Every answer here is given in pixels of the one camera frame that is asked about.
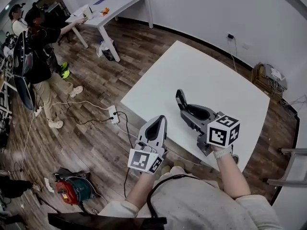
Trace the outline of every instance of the orange object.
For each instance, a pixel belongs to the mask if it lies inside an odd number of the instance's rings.
[[[108,12],[110,11],[110,9],[109,8],[105,8],[105,10],[104,11],[101,11],[101,13],[102,13],[102,16],[105,16]]]

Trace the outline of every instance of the metal frame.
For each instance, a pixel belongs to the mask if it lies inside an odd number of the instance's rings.
[[[307,173],[302,181],[288,181],[287,177],[289,175],[289,172],[292,168],[294,159],[296,156],[307,156],[307,148],[281,148],[279,150],[282,154],[290,153],[291,158],[288,163],[288,166],[284,172],[284,175],[281,179],[274,180],[274,179],[264,179],[267,184],[275,185],[275,186],[289,186],[289,187],[307,187]]]

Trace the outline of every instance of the white desk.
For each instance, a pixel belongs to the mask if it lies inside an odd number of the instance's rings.
[[[109,47],[111,53],[113,54],[114,59],[117,62],[119,62],[120,58],[119,58],[119,56],[118,56],[118,54],[117,54],[117,52],[116,52],[116,50],[115,50],[115,48],[114,48],[114,46],[111,42],[109,36],[106,33],[104,25],[106,23],[108,23],[111,19],[113,19],[114,17],[117,20],[118,14],[120,14],[125,9],[127,9],[128,7],[130,7],[131,5],[135,4],[136,2],[138,2],[140,0],[104,0],[103,2],[101,2],[97,5],[93,5],[97,1],[99,1],[99,0],[94,0],[94,1],[89,3],[89,5],[90,5],[90,7],[93,11],[94,18],[92,18],[91,20],[87,20],[84,24],[98,28],[101,36],[103,37],[103,39],[107,43],[107,46]],[[152,28],[153,27],[153,15],[152,15],[152,10],[151,10],[149,0],[145,0],[145,4],[146,4],[149,27]],[[101,16],[100,12],[103,11],[105,8],[109,8],[110,11],[105,16]],[[68,18],[68,20],[66,22],[71,23],[71,22],[78,20],[78,19],[81,19],[81,18],[83,18],[83,15],[80,15],[79,17],[71,15],[71,17]],[[84,47],[88,48],[86,41],[82,38],[82,36],[80,35],[80,33],[77,31],[77,29],[75,27],[73,28],[73,31],[76,33],[77,37],[83,43]]]
[[[238,166],[243,171],[262,130],[269,97],[223,63],[176,41],[121,100],[145,121],[165,115],[167,136],[215,169],[214,155],[206,157],[201,152],[196,145],[198,132],[180,117],[177,89],[184,91],[189,104],[206,106],[240,120],[233,154],[239,156]]]

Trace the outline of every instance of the hand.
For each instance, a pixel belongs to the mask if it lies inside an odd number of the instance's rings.
[[[79,20],[76,20],[76,21],[74,21],[74,23],[76,24],[76,25],[80,25],[80,24],[83,24],[84,22],[86,22],[86,18],[83,18],[83,19],[79,19]]]
[[[215,145],[211,145],[211,149],[212,149],[213,151],[220,151],[220,150],[223,150],[224,148],[217,147],[217,146],[215,146]]]

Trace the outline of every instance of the wristband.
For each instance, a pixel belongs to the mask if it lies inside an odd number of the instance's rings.
[[[223,157],[224,155],[228,154],[228,153],[231,153],[232,151],[232,147],[229,146],[228,148],[225,148],[223,150],[220,150],[220,151],[215,151],[214,152],[214,156],[216,159],[220,159],[221,157]]]

